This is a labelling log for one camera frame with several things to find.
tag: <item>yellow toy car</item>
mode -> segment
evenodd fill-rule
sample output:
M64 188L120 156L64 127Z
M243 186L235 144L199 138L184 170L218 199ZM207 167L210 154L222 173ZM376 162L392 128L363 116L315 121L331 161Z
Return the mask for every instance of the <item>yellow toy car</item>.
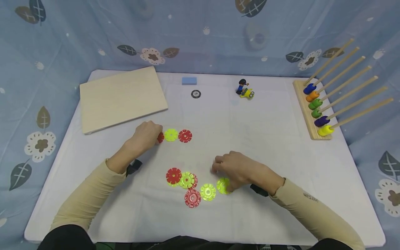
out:
M254 96L254 91L252 91L252 90L253 90L252 88L250 88L250 89L245 88L243 90L242 94L240 95L240 98L247 97L249 99L252 99Z

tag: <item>black round disc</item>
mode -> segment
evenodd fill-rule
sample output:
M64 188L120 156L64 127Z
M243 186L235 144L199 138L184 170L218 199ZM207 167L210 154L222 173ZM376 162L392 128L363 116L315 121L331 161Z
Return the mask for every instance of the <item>black round disc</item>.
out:
M200 91L198 91L198 90L193 90L193 91L192 91L192 97L193 97L193 98L197 99L197 98L199 98L200 96L201 96L201 92L200 92Z

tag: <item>wooden peg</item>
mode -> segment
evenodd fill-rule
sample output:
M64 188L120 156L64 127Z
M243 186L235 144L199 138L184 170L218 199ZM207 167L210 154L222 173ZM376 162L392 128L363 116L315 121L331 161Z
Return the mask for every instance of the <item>wooden peg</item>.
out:
M365 56L360 57L358 60L356 60L355 62L353 62L350 66L348 66L345 70L343 70L340 74L338 74L337 76L335 76L332 80L330 80L330 82L328 82L327 84L325 84L322 88L320 88L318 91L322 92L324 89L326 89L327 87L329 87L332 83L334 83L338 78L340 78L341 76L343 76L345 73L347 73L349 70L351 70L352 68L354 68L354 66L356 66L357 64L359 64L360 62L362 62L362 60L365 59Z
M349 46L352 42L354 41L353 38L351 38L345 45L343 45L343 47L341 47L331 58L329 58L328 61L326 61L326 63L324 63L324 65L319 68L304 84L303 86L306 86L317 74L319 74L326 66L328 66L328 64L335 59L345 48L347 48L347 46Z
M328 116L328 117L325 118L325 119L326 119L326 120L330 120L330 119L334 118L335 116L338 116L338 115L340 115L340 114L343 113L343 112L346 112L347 110L351 109L352 107L357 106L358 104L360 104L360 103L362 103L362 102L364 102L364 101L366 101L366 100L368 100L368 99L370 99L370 98L376 96L377 94L379 94L379 93L381 93L381 92L383 92L383 91L385 91L385 90L387 90L387 89L388 89L388 87L381 87L381 88L378 89L377 91L372 92L371 94L369 94L369 95L367 95L367 96L361 98L360 100L353 102L353 103L350 104L349 106L346 106L346 107L342 108L342 109L339 110L338 112L336 112L336 113L334 113L334 114L331 114L330 116Z
M338 62L335 66L333 66L328 72L326 72L318 81L316 81L313 86L317 86L318 83L320 83L322 80L324 80L325 77L327 77L330 73L332 73L335 69L337 69L342 63L344 63L347 59L349 59L354 53L356 53L360 47L356 47L353 49L352 52L348 53L340 62Z
M348 122L351 122L352 120L354 120L354 119L356 119L356 118L358 118L360 116L363 116L366 113L371 112L371 111L373 111L373 110L375 110L377 108L380 108L381 106L386 105L386 104L388 104L389 102L392 102L392 101L393 101L393 98L389 98L389 99L386 99L384 101L381 101L381 102L375 104L374 106L372 106L370 108L367 108L364 111L361 111L361 112L359 112L359 113L357 113L357 114L355 114L355 115L353 115L353 116L351 116L351 117L349 117L347 119L344 119L341 122L336 123L335 125L331 126L330 129L332 130L332 129L337 128L339 126L342 126L342 125L344 125L344 124L346 124Z
M352 81L354 81L356 78L358 78L359 76L361 76L362 74L364 74L365 72L367 72L368 70L372 69L371 66L366 66L366 68L364 68L363 70L361 70L360 72L358 72L357 74L353 75L352 77L350 77L349 80L345 81L344 83L342 83L339 87L335 88L334 90L332 90L329 94L327 94L326 96L321 98L321 102L324 101L325 99L327 99L328 97L330 97L331 95L335 94L336 92L338 92L339 90L341 90L342 88L344 88L345 86L347 86L349 83L351 83Z
M320 110L320 112L324 112L325 110L329 109L330 107L338 104L340 101L342 101L343 99L347 98L349 95L354 94L355 92L359 91L360 89L362 89L363 87L367 86L368 84L370 84L371 82L375 81L376 79L378 79L377 76L373 76L370 79L366 80L363 84L361 84L360 86L352 89L351 91L347 92L346 94L344 94L343 96L341 96L340 98L338 98L336 101L334 101L333 103L329 104L328 106L324 107L323 109Z

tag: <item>table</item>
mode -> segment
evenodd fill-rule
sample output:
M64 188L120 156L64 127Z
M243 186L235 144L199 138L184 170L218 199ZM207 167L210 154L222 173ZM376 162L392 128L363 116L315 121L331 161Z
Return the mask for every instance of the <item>table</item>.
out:
M117 73L95 70L89 80ZM197 77L198 85L182 86L185 76ZM366 246L385 243L341 130L336 129L329 141L310 139L292 86L295 78L178 73L158 77L167 111L84 135L78 104L26 227L27 240L41 241L70 193L118 150L138 124L151 119L164 130L189 129L193 139L164 141L139 158L142 168L116 188L94 219L88 232L94 242L157 242L189 235L221 242L315 244L317 240L289 212L249 187L231 195L217 192L213 201L202 200L197 208L189 208L186 190L167 185L167 170L178 167L197 175L196 189L205 183L215 186L218 176L209 171L214 157L235 150L267 164L324 202L353 226ZM241 78L254 89L252 100L235 93ZM201 97L192 98L193 90Z

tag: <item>blue curtain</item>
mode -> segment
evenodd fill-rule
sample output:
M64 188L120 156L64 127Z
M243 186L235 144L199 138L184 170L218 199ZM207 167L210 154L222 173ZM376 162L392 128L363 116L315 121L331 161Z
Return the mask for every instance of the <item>blue curtain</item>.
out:
M400 245L399 9L396 0L1 0L0 248L37 247L23 232L79 101L77 87L91 71L155 65L158 72L310 76L354 38L332 64L360 50L335 73L366 59L327 90L371 65L331 101L373 75L379 79L334 110L381 86L388 90L339 120L394 98L342 126L385 231L383 249L394 249Z

